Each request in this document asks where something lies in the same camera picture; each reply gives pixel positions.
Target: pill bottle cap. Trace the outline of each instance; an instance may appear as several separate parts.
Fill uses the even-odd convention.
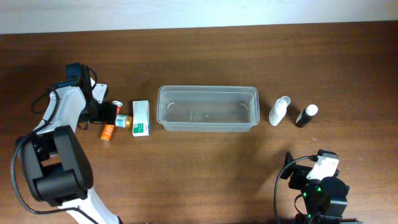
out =
[[[309,116],[314,116],[318,112],[318,107],[316,105],[310,105],[305,109],[305,113]]]
[[[120,107],[123,106],[123,104],[121,102],[117,101],[117,100],[112,101],[112,104],[116,105],[116,106],[120,106]]]

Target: white cap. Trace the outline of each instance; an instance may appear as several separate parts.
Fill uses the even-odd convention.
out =
[[[314,116],[318,112],[318,107],[316,105],[310,105],[305,109],[306,114],[309,116]]]
[[[116,105],[116,106],[120,106],[120,107],[123,106],[122,102],[119,102],[119,101],[117,101],[117,100],[112,101],[112,104],[113,104],[113,105]]]
[[[279,100],[278,100],[278,104],[276,105],[276,107],[278,109],[286,109],[287,106],[290,104],[290,98],[288,96],[282,96]]]

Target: white bottle cap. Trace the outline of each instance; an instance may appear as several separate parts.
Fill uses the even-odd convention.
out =
[[[276,105],[276,107],[278,108],[278,110],[286,109],[289,104],[290,104],[290,98],[288,96],[282,96],[279,99],[278,104]]]
[[[290,98],[288,96],[282,96],[281,99],[286,101],[287,103],[286,107],[290,104]]]
[[[314,116],[318,112],[318,107],[316,105],[310,105],[305,109],[306,114],[309,116]]]

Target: product label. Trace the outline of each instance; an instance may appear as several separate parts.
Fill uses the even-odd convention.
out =
[[[109,141],[111,139],[113,129],[114,129],[113,125],[110,124],[105,125],[104,131],[102,132],[101,135],[101,139]]]
[[[126,127],[126,122],[124,119],[117,119],[116,120],[116,127],[122,127],[125,128]]]
[[[133,133],[143,133],[144,132],[144,123],[138,123],[132,125]]]

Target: cardboard box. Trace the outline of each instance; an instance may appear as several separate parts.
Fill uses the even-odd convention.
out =
[[[132,102],[132,135],[149,135],[149,102],[147,100]]]

